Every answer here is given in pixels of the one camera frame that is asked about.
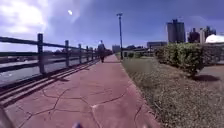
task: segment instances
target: pedestrian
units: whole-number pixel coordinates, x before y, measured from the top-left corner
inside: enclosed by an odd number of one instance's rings
[[[98,55],[102,63],[104,63],[105,51],[106,51],[106,48],[103,44],[103,41],[101,40],[100,44],[98,45]]]

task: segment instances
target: blue sky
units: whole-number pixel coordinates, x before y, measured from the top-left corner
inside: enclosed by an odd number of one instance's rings
[[[124,45],[146,45],[166,41],[166,22],[178,18],[191,28],[215,28],[224,32],[223,0],[1,0],[0,36],[36,40],[44,33],[45,42],[96,47],[119,44],[116,13],[123,12]],[[0,44],[1,51],[33,51],[36,47]]]

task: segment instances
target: sidewalk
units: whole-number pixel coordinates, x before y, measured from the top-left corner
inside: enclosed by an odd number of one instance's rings
[[[159,128],[115,56],[54,79],[6,108],[17,128]]]

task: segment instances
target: street lamp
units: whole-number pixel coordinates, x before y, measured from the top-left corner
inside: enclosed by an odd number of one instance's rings
[[[123,13],[118,13],[117,16],[119,17],[119,27],[120,27],[120,43],[121,43],[121,60],[123,60],[123,48],[122,48],[122,30],[121,30],[121,17]]]

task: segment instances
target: wooden fence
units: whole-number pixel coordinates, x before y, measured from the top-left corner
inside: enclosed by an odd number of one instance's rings
[[[16,57],[16,56],[36,56],[37,57],[36,63],[0,67],[0,73],[38,66],[40,73],[46,74],[44,66],[48,65],[48,64],[65,62],[66,67],[68,68],[68,67],[72,66],[69,63],[69,61],[72,61],[72,60],[77,60],[77,61],[79,60],[79,63],[82,64],[83,58],[86,58],[87,62],[98,59],[96,49],[93,50],[93,48],[89,48],[88,46],[86,47],[86,49],[83,49],[81,47],[81,44],[79,44],[78,47],[72,47],[72,46],[69,46],[68,40],[65,41],[65,45],[45,43],[43,40],[43,34],[37,35],[37,41],[0,37],[0,42],[1,43],[13,43],[13,44],[27,44],[27,45],[37,46],[37,52],[0,52],[0,57],[7,57],[7,56],[14,56],[14,57]],[[63,52],[45,53],[43,51],[44,46],[63,48]],[[58,60],[46,62],[44,57],[46,57],[47,55],[48,56],[49,55],[60,55],[60,56],[63,56],[64,59],[58,59]]]

